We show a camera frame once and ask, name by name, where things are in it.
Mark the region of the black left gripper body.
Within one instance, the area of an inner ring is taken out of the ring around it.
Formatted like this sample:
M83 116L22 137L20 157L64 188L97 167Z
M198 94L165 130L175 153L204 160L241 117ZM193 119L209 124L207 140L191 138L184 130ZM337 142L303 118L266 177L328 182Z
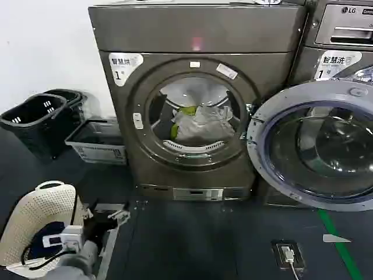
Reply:
M102 243L107 231L115 229L117 221L109 218L104 213L95 213L91 218L84 221L83 233L86 240L93 243Z

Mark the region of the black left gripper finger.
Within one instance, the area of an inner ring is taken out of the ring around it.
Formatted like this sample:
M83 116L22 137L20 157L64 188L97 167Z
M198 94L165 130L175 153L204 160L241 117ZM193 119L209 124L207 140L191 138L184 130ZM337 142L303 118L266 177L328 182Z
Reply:
M84 204L83 219L91 219L96 213L98 199L95 199L91 204Z
M129 211L129 206L130 206L129 202L124 203L123 206L119 210L108 215L108 219L116 221L118 226L121 226L127 223L131 218L131 212Z

